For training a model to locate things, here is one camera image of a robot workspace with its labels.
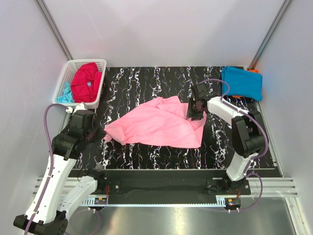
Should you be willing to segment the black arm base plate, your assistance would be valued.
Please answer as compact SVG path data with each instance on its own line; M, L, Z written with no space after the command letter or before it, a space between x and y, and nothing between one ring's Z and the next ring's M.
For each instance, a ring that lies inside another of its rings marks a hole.
M178 205L215 203L216 196L248 196L248 182L237 190L214 192L225 175L218 169L105 170L109 205Z

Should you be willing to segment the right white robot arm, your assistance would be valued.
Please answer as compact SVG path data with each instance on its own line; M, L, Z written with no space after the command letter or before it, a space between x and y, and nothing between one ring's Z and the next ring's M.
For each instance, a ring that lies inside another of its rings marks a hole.
M224 191L233 194L243 185L247 170L254 159L266 154L268 140L264 131L264 122L260 112L248 112L207 90L207 85L200 83L192 86L189 98L187 118L201 120L204 114L214 114L231 127L234 155L222 179L215 186L208 185L214 192Z

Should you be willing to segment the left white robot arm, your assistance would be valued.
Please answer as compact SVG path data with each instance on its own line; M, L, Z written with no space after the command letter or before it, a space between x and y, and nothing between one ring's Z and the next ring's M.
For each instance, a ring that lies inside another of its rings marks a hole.
M37 194L29 209L15 217L13 225L33 235L63 235L68 221L84 199L105 190L105 176L90 169L64 197L61 193L80 154L100 133L91 110L76 109L70 122L49 140L47 168Z

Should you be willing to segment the pink t-shirt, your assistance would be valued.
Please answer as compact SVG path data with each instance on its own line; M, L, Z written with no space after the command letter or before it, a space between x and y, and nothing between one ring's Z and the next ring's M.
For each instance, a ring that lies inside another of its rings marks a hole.
M188 104L182 103L178 96L156 97L106 125L104 140L115 140L121 145L199 148L206 118L187 119L187 110Z

